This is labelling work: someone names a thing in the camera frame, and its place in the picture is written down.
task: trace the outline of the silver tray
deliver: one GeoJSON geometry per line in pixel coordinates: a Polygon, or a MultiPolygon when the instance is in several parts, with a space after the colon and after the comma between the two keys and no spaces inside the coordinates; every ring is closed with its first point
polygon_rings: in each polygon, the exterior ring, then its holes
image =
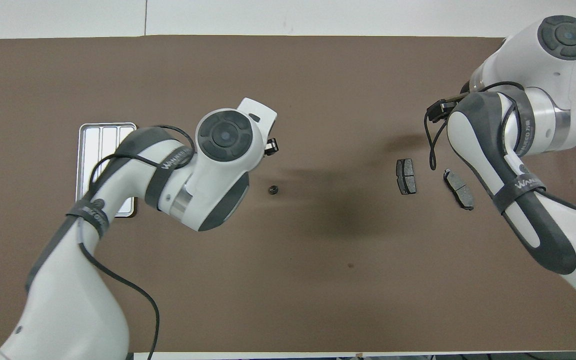
{"type": "MultiPolygon", "coordinates": [[[[117,150],[119,143],[131,132],[137,129],[132,122],[84,123],[79,128],[79,145],[77,151],[77,186],[75,201],[82,198],[88,191],[90,173],[95,164],[103,157],[117,150]]],[[[97,169],[94,177],[98,177],[107,163],[97,169]]],[[[119,208],[114,217],[127,218],[135,214],[135,198],[128,198],[119,208]]]]}

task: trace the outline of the black cable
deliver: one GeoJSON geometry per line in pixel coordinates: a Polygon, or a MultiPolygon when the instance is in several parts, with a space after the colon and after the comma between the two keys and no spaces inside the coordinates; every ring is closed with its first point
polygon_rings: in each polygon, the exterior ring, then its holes
{"type": "Polygon", "coordinates": [[[533,358],[534,360],[574,360],[573,358],[558,358],[558,359],[553,359],[553,358],[543,358],[543,357],[537,357],[535,355],[533,355],[532,353],[529,352],[524,352],[524,355],[533,358]]]}
{"type": "Polygon", "coordinates": [[[549,193],[548,191],[542,189],[541,187],[537,187],[537,189],[535,189],[536,192],[538,192],[539,194],[542,194],[543,196],[545,196],[546,198],[556,202],[556,203],[560,203],[561,205],[563,205],[564,207],[569,207],[572,210],[576,210],[576,205],[574,205],[574,203],[566,201],[554,194],[549,193]]]}
{"type": "Polygon", "coordinates": [[[86,246],[84,245],[84,243],[79,243],[79,248],[80,248],[81,252],[83,253],[83,255],[86,257],[86,259],[90,262],[90,264],[94,265],[97,269],[99,269],[100,271],[102,271],[106,275],[110,276],[114,280],[119,281],[121,284],[128,285],[128,287],[135,289],[139,294],[142,294],[142,296],[144,296],[146,299],[148,299],[148,301],[150,302],[150,305],[152,305],[152,308],[155,311],[155,336],[152,340],[152,346],[150,347],[150,353],[148,354],[148,360],[151,360],[151,358],[153,358],[153,353],[155,352],[155,346],[157,346],[157,337],[160,334],[160,309],[157,307],[157,303],[155,302],[153,297],[151,297],[150,294],[148,294],[148,292],[146,292],[146,290],[144,290],[141,287],[135,285],[134,283],[126,280],[125,278],[117,275],[115,272],[113,272],[109,268],[105,267],[101,262],[98,262],[97,259],[94,258],[94,256],[89,253],[89,251],[86,248],[86,246]]]}
{"type": "Polygon", "coordinates": [[[183,137],[186,138],[186,140],[188,140],[188,142],[190,143],[190,149],[192,150],[192,153],[190,153],[190,156],[186,158],[186,160],[180,162],[176,167],[174,167],[174,170],[177,169],[181,169],[185,166],[187,166],[190,163],[190,160],[193,159],[195,153],[197,152],[197,149],[195,148],[195,142],[193,141],[193,138],[190,137],[190,135],[185,132],[182,129],[179,129],[176,126],[173,125],[156,125],[157,128],[163,128],[163,129],[170,129],[170,130],[174,130],[175,132],[180,133],[183,137]]]}
{"type": "MultiPolygon", "coordinates": [[[[508,110],[506,110],[505,114],[503,114],[503,119],[501,120],[501,129],[506,129],[508,119],[510,119],[510,116],[517,110],[517,103],[514,100],[512,100],[512,98],[508,98],[508,99],[510,100],[511,103],[510,103],[510,107],[508,107],[508,110]]],[[[503,131],[501,131],[501,147],[503,150],[503,154],[508,155],[508,153],[506,152],[506,133],[503,131]]]]}
{"type": "Polygon", "coordinates": [[[435,146],[437,145],[437,141],[439,140],[439,135],[441,135],[441,133],[443,132],[446,125],[448,125],[448,122],[446,121],[446,117],[449,114],[450,114],[449,112],[442,112],[441,114],[439,114],[434,119],[429,120],[428,119],[428,112],[426,112],[425,116],[423,117],[423,129],[425,129],[425,137],[426,137],[426,139],[428,139],[428,145],[430,146],[430,155],[428,158],[428,163],[430,164],[430,170],[433,170],[433,171],[435,169],[437,169],[437,155],[435,154],[435,146]],[[437,130],[437,133],[434,135],[434,138],[431,138],[430,130],[428,129],[428,121],[432,121],[433,123],[436,123],[437,121],[439,121],[441,119],[443,119],[444,122],[439,127],[439,130],[437,130]]]}
{"type": "MultiPolygon", "coordinates": [[[[88,190],[89,191],[91,189],[93,189],[93,186],[95,185],[95,182],[93,180],[95,178],[95,171],[97,171],[97,169],[101,166],[101,164],[103,164],[107,160],[115,159],[115,158],[135,159],[135,160],[139,160],[140,162],[146,163],[149,166],[154,166],[154,167],[159,166],[159,164],[157,164],[157,162],[154,162],[153,160],[147,159],[147,158],[142,157],[140,155],[132,155],[131,153],[120,153],[120,152],[111,153],[110,155],[104,157],[103,159],[99,160],[96,164],[94,164],[92,171],[90,171],[90,178],[88,179],[88,190]]],[[[94,192],[96,192],[96,189],[94,189],[94,191],[91,191],[90,194],[94,194],[94,192]]]]}
{"type": "Polygon", "coordinates": [[[516,87],[519,88],[520,90],[524,90],[524,85],[519,84],[519,82],[514,82],[514,81],[499,81],[499,82],[495,82],[494,84],[490,84],[480,90],[478,90],[477,92],[482,92],[482,91],[487,91],[490,90],[492,88],[496,88],[496,87],[500,87],[502,85],[510,85],[512,87],[516,87]]]}
{"type": "MultiPolygon", "coordinates": [[[[192,158],[196,152],[195,142],[193,141],[192,137],[190,137],[190,135],[187,132],[183,131],[182,129],[179,129],[176,126],[172,126],[172,125],[156,125],[156,126],[158,128],[174,130],[175,132],[178,132],[181,135],[183,135],[183,137],[185,137],[188,140],[188,142],[190,143],[190,148],[192,149],[192,153],[190,154],[190,156],[188,156],[186,158],[186,160],[180,162],[174,169],[177,170],[177,169],[183,168],[184,166],[187,166],[190,163],[190,160],[192,160],[192,158]]],[[[143,163],[148,164],[149,166],[153,166],[153,167],[158,167],[160,165],[157,162],[154,162],[153,160],[142,157],[141,155],[134,155],[132,153],[121,153],[121,152],[111,153],[110,155],[105,156],[103,159],[99,160],[96,164],[94,164],[92,171],[90,171],[90,178],[88,180],[88,193],[91,196],[93,196],[97,191],[97,189],[94,189],[94,186],[96,185],[96,183],[94,181],[95,172],[101,166],[101,164],[103,164],[104,162],[106,162],[110,159],[115,159],[115,158],[134,159],[134,160],[138,160],[140,162],[143,162],[143,163]]],[[[121,284],[128,285],[128,287],[131,287],[132,289],[136,290],[139,294],[142,294],[142,296],[144,296],[146,299],[148,299],[148,301],[150,302],[150,305],[152,305],[152,309],[155,311],[155,335],[154,335],[153,340],[152,340],[152,346],[150,347],[150,353],[148,354],[148,360],[151,360],[151,358],[153,357],[153,353],[155,352],[155,347],[157,346],[157,339],[158,339],[159,333],[160,333],[160,309],[158,308],[157,303],[155,302],[153,297],[151,297],[150,294],[148,294],[148,292],[146,292],[146,290],[144,290],[141,287],[135,285],[134,283],[126,280],[125,278],[119,276],[115,272],[110,271],[109,268],[106,268],[101,262],[99,262],[97,259],[95,259],[94,256],[91,255],[91,253],[89,253],[88,249],[86,249],[86,246],[83,243],[79,243],[79,248],[80,248],[81,252],[83,253],[83,255],[86,257],[86,259],[90,262],[90,264],[94,265],[96,268],[98,268],[100,271],[102,271],[106,275],[110,276],[114,280],[119,281],[121,284]]]]}

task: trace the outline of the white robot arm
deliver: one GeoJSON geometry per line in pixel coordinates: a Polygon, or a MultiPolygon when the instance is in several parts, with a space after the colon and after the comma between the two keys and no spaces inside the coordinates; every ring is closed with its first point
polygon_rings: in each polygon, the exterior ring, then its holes
{"type": "Polygon", "coordinates": [[[576,18],[550,16],[507,38],[469,85],[448,117],[450,145],[530,255],[576,289],[576,206],[520,159],[576,146],[576,18]]]}
{"type": "Polygon", "coordinates": [[[267,148],[276,117],[249,98],[212,111],[199,121],[196,155],[161,127],[131,132],[32,267],[25,308],[0,360],[124,360],[126,319],[80,246],[93,253],[132,197],[195,231],[221,225],[245,196],[248,172],[278,150],[267,148]]]}

